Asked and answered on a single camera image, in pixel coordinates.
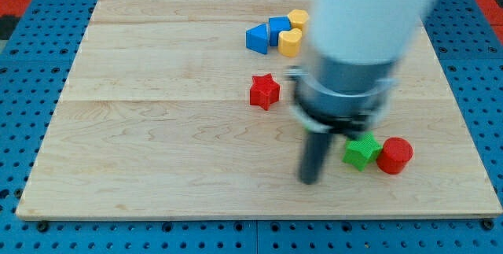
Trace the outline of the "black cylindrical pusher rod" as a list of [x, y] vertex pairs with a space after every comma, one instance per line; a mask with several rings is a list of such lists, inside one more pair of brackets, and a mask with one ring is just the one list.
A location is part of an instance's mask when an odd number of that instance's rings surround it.
[[300, 182], [312, 185], [320, 177], [325, 158], [332, 144], [334, 134], [308, 132], [303, 153], [300, 157], [298, 178]]

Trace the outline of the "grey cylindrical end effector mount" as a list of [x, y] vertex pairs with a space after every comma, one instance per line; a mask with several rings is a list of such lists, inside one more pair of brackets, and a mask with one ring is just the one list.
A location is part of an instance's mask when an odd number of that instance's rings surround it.
[[389, 112], [395, 64], [347, 63], [306, 44], [287, 73], [292, 113], [309, 132], [360, 135]]

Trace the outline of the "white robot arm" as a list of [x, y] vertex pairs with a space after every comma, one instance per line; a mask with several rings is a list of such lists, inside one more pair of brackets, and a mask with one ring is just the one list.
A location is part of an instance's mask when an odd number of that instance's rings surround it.
[[359, 138], [387, 114], [392, 76], [436, 0], [313, 0], [292, 109], [307, 129], [299, 180], [313, 184], [338, 134]]

